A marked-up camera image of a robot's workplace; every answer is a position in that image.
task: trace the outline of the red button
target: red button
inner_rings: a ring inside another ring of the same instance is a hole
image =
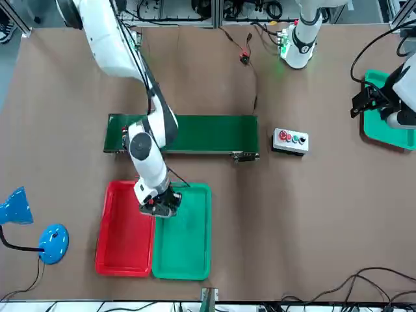
[[[284,140],[286,140],[286,136],[287,136],[287,133],[286,133],[286,131],[280,131],[279,132],[279,138],[280,138],[280,140],[282,140],[282,141],[284,141]]]

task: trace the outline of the green platform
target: green platform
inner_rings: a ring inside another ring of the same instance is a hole
[[[152,272],[156,278],[204,280],[211,267],[211,189],[173,184],[182,194],[177,214],[156,218]]]
[[[104,152],[124,151],[122,127],[139,121],[144,115],[110,114]],[[176,115],[179,133],[173,144],[162,150],[167,153],[242,152],[258,155],[256,116]]]
[[[369,70],[365,74],[365,80],[374,83],[378,88],[384,86],[389,74],[377,70]],[[405,150],[415,150],[415,130],[395,129],[389,127],[385,120],[380,118],[378,109],[366,110],[364,112],[364,134],[376,141],[380,141],[393,146],[404,148]]]

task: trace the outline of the table surface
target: table surface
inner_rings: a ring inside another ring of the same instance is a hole
[[[364,143],[358,119],[349,114],[360,89],[350,79],[350,65],[388,26],[323,26],[315,56],[297,71],[267,44],[266,50],[253,27],[227,29],[240,45],[253,33],[261,158],[234,164],[226,156],[166,157],[187,181],[212,189],[211,274],[205,281],[97,275],[105,188],[136,175],[128,156],[102,153],[107,115],[143,114],[145,90],[132,79],[102,73],[81,31],[34,30],[22,39],[0,115],[0,198],[24,185],[34,224],[7,224],[5,233],[15,244],[36,245],[48,224],[61,222],[70,247],[59,264],[46,267],[35,290],[17,298],[199,300],[201,287],[217,287],[221,300],[279,300],[284,293],[308,300],[361,267],[414,272],[416,154]],[[252,113],[254,73],[221,30],[143,32],[143,54],[175,113]],[[396,36],[377,43],[356,75],[393,71],[401,63],[397,43]],[[275,127],[309,133],[310,152],[302,159],[271,152]],[[0,246],[2,294],[26,288],[35,273],[36,255]],[[389,292],[413,286],[386,272],[367,276]],[[381,301],[363,282],[352,299]]]

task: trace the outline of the blue desk lamp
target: blue desk lamp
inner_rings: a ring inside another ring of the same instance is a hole
[[[47,265],[58,263],[64,257],[70,242],[68,231],[62,224],[48,226],[39,238],[38,247],[33,248],[9,244],[1,226],[7,222],[15,224],[33,223],[32,213],[23,187],[15,190],[5,203],[0,203],[0,241],[7,248],[24,252],[38,252],[40,259]]]

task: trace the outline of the lamp shade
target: lamp shade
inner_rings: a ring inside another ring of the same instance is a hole
[[[0,203],[0,225],[7,222],[17,224],[33,223],[24,187],[15,190],[5,203]]]

